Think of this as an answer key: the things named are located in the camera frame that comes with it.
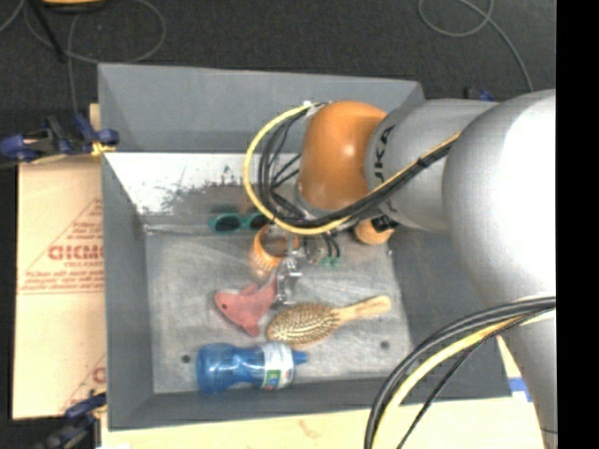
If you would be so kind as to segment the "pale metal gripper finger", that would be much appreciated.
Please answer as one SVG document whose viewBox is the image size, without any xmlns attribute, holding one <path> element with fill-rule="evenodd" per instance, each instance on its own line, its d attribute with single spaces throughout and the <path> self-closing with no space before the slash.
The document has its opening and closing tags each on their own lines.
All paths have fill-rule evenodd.
<svg viewBox="0 0 599 449">
<path fill-rule="evenodd" d="M 300 280 L 300 275 L 276 276 L 274 279 L 275 297 L 273 307 L 291 307 L 298 303 L 294 291 Z"/>
<path fill-rule="evenodd" d="M 300 262 L 295 256 L 288 256 L 281 260 L 277 266 L 279 279 L 298 279 L 301 277 Z"/>
</svg>

